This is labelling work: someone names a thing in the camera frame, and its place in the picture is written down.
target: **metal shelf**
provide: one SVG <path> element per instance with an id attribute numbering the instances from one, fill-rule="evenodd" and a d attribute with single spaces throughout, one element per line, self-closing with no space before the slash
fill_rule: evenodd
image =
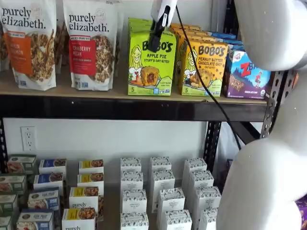
<path id="1" fill-rule="evenodd" d="M 225 121 L 209 97 L 127 96 L 127 79 L 114 79 L 109 92 L 77 91 L 68 68 L 57 76 L 57 87 L 46 92 L 22 90 L 12 71 L 0 75 L 0 116 L 114 120 Z M 262 122 L 265 101 L 217 98 L 232 121 Z"/>

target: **stacked boxes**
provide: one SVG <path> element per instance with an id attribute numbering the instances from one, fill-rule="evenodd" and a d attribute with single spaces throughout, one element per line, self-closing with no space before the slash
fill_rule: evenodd
<path id="1" fill-rule="evenodd" d="M 157 227 L 162 228 L 165 221 L 165 212 L 182 210 L 184 208 L 185 197 L 181 188 L 160 190 L 158 201 Z"/>

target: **bobo's logo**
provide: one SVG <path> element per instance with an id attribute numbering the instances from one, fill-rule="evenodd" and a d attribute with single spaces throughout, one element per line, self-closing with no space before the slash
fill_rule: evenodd
<path id="1" fill-rule="evenodd" d="M 173 43 L 170 42 L 160 42 L 159 47 L 158 47 L 158 51 L 161 50 L 165 50 L 165 52 L 169 53 L 172 51 L 172 46 Z M 147 50 L 148 49 L 148 41 L 143 41 L 143 50 Z"/>
<path id="2" fill-rule="evenodd" d="M 222 57 L 225 53 L 225 49 L 224 47 L 222 46 L 212 46 L 212 47 L 209 47 L 209 46 L 199 46 L 198 47 L 198 53 L 199 55 L 202 55 L 202 54 L 209 54 L 210 56 L 213 56 L 213 55 L 218 55 L 220 57 Z"/>

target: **small product box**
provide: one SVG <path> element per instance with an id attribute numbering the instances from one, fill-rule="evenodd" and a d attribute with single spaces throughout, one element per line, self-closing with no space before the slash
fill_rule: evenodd
<path id="1" fill-rule="evenodd" d="M 184 195 L 186 196 L 188 195 L 190 172 L 193 172 L 195 170 L 206 170 L 206 169 L 207 169 L 207 164 L 203 158 L 192 158 L 184 161 L 182 184 L 181 184 L 181 188 Z"/>
<path id="2" fill-rule="evenodd" d="M 216 230 L 217 208 L 209 208 L 201 212 L 200 230 Z"/>
<path id="3" fill-rule="evenodd" d="M 0 176 L 0 192 L 16 192 L 18 195 L 24 194 L 27 190 L 25 175 Z"/>
<path id="4" fill-rule="evenodd" d="M 172 164 L 169 157 L 151 157 L 149 159 L 148 179 L 149 180 L 151 179 L 153 171 L 171 170 L 171 169 L 172 169 Z"/>
<path id="5" fill-rule="evenodd" d="M 158 201 L 157 227 L 161 230 L 165 212 L 183 210 L 185 197 L 181 188 L 160 190 Z"/>
<path id="6" fill-rule="evenodd" d="M 122 213 L 143 213 L 146 212 L 147 198 L 146 191 L 124 190 L 122 199 Z"/>
<path id="7" fill-rule="evenodd" d="M 196 198 L 194 199 L 193 208 L 194 230 L 198 230 L 199 228 L 201 211 L 208 208 L 218 208 L 220 205 L 221 197 L 221 193 L 216 186 L 202 187 L 196 190 Z"/>
<path id="8" fill-rule="evenodd" d="M 150 181 L 150 203 L 151 212 L 158 211 L 158 201 L 160 190 L 174 188 L 175 177 L 172 170 L 153 171 Z"/>
<path id="9" fill-rule="evenodd" d="M 90 174 L 79 174 L 78 175 L 78 187 L 98 187 L 99 195 L 104 194 L 104 174 L 101 173 L 90 173 Z"/>
<path id="10" fill-rule="evenodd" d="M 34 190 L 29 193 L 29 209 L 51 209 L 53 210 L 54 229 L 61 227 L 61 207 L 59 199 L 59 188 L 48 188 Z"/>
<path id="11" fill-rule="evenodd" d="M 124 190 L 143 189 L 143 173 L 142 172 L 126 172 L 123 171 L 120 179 L 120 195 L 122 197 Z"/>
<path id="12" fill-rule="evenodd" d="M 92 161 L 80 161 L 79 162 L 79 174 L 89 173 L 104 173 L 104 161 L 92 160 Z"/>
<path id="13" fill-rule="evenodd" d="M 146 212 L 120 214 L 120 230 L 148 230 L 148 227 Z"/>
<path id="14" fill-rule="evenodd" d="M 196 170 L 190 173 L 189 191 L 187 197 L 187 206 L 189 212 L 193 212 L 193 205 L 195 199 L 195 189 L 197 187 L 211 187 L 213 186 L 214 178 L 209 170 Z"/>
<path id="15" fill-rule="evenodd" d="M 39 174 L 63 173 L 66 180 L 66 159 L 41 160 L 38 171 Z"/>
<path id="16" fill-rule="evenodd" d="M 7 166 L 9 173 L 36 174 L 36 155 L 13 154 L 10 155 Z"/>
<path id="17" fill-rule="evenodd" d="M 16 194 L 0 195 L 0 213 L 8 214 L 18 210 L 18 197 Z"/>
<path id="18" fill-rule="evenodd" d="M 13 223 L 13 216 L 7 215 L 4 217 L 0 217 L 0 229 L 1 230 L 13 230 L 15 223 Z"/>
<path id="19" fill-rule="evenodd" d="M 93 207 L 64 209 L 63 230 L 94 230 L 96 213 Z"/>
<path id="20" fill-rule="evenodd" d="M 59 188 L 59 195 L 63 196 L 63 173 L 48 173 L 36 175 L 34 179 L 33 188 L 46 189 L 46 188 Z"/>
<path id="21" fill-rule="evenodd" d="M 226 59 L 224 94 L 226 97 L 263 99 L 271 72 L 251 62 L 246 52 L 229 50 Z"/>
<path id="22" fill-rule="evenodd" d="M 161 230 L 190 230 L 192 219 L 188 210 L 165 212 Z"/>
<path id="23" fill-rule="evenodd" d="M 53 211 L 50 209 L 24 209 L 17 220 L 17 230 L 54 230 Z"/>
<path id="24" fill-rule="evenodd" d="M 120 158 L 120 172 L 140 172 L 142 169 L 141 159 L 138 157 Z"/>

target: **blue product box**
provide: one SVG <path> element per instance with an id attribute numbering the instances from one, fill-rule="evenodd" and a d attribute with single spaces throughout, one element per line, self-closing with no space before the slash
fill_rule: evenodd
<path id="1" fill-rule="evenodd" d="M 226 58 L 225 96 L 263 99 L 270 75 L 270 71 L 256 67 L 246 52 L 230 49 Z"/>

